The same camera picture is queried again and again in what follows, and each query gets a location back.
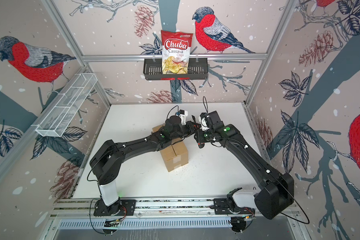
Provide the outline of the red black utility knife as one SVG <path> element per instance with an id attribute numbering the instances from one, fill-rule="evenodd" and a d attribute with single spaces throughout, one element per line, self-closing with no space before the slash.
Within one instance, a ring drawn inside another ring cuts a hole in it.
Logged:
<path id="1" fill-rule="evenodd" d="M 192 115 L 193 122 L 197 122 L 195 116 Z M 205 146 L 205 137 L 202 128 L 200 128 L 195 134 L 194 139 L 196 140 L 199 149 L 202 149 Z"/>

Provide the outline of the brown cardboard express box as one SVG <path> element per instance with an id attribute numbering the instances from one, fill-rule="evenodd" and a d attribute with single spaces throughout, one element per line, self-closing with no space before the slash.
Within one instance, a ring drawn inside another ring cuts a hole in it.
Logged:
<path id="1" fill-rule="evenodd" d="M 172 140 L 172 143 L 168 147 L 160 150 L 160 154 L 168 172 L 189 163 L 188 149 L 180 138 Z"/>

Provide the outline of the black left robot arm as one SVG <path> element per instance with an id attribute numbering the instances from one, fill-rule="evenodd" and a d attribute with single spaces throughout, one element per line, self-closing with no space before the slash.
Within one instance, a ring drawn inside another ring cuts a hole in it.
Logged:
<path id="1" fill-rule="evenodd" d="M 145 153 L 159 152 L 169 147 L 173 140 L 183 140 L 201 127 L 195 120 L 183 124 L 180 117 L 171 116 L 163 126 L 147 137 L 121 143 L 105 141 L 90 160 L 91 172 L 96 176 L 101 194 L 100 203 L 110 207 L 120 200 L 116 178 L 122 163 Z"/>

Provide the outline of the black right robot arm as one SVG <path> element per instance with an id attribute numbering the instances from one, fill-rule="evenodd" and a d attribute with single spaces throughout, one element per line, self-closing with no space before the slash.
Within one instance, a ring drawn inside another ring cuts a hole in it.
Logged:
<path id="1" fill-rule="evenodd" d="M 261 214 L 271 220 L 294 203 L 294 179 L 268 164 L 232 124 L 225 125 L 216 111 L 201 113 L 201 128 L 194 135 L 199 148 L 218 142 L 231 152 L 252 175 L 260 188 L 254 201 Z"/>

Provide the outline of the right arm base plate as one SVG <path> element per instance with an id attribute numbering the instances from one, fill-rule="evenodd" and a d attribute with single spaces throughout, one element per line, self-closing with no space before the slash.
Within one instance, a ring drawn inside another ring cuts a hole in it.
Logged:
<path id="1" fill-rule="evenodd" d="M 214 199 L 213 204 L 209 206 L 215 211 L 216 215 L 251 215 L 254 216 L 256 210 L 249 207 L 239 207 L 227 198 Z"/>

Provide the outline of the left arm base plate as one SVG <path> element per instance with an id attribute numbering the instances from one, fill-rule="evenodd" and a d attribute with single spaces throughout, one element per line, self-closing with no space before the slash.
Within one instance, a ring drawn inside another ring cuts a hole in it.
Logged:
<path id="1" fill-rule="evenodd" d="M 136 200 L 119 199 L 110 206 L 106 206 L 102 199 L 95 204 L 94 216 L 133 216 L 136 208 Z"/>

